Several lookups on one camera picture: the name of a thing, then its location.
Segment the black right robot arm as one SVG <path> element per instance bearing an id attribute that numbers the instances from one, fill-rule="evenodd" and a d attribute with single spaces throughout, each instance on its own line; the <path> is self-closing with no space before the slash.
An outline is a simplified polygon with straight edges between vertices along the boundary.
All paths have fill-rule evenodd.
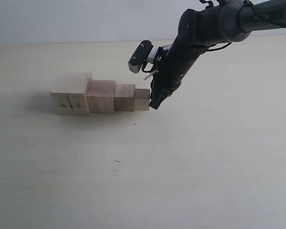
<path id="1" fill-rule="evenodd" d="M 249 0 L 221 0 L 202 11 L 187 9 L 178 24 L 174 42 L 164 48 L 151 81 L 149 106 L 160 104 L 176 91 L 200 55 L 222 43 L 245 40 L 253 31 L 286 29 L 286 0 L 254 5 Z"/>

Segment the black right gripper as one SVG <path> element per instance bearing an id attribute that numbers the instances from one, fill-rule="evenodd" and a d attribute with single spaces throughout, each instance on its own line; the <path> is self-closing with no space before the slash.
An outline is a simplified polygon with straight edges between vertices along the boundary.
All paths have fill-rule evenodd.
<path id="1" fill-rule="evenodd" d="M 160 60 L 158 73 L 153 75 L 149 107 L 157 110 L 179 88 L 187 72 L 204 52 L 203 45 L 184 44 L 175 39 Z"/>

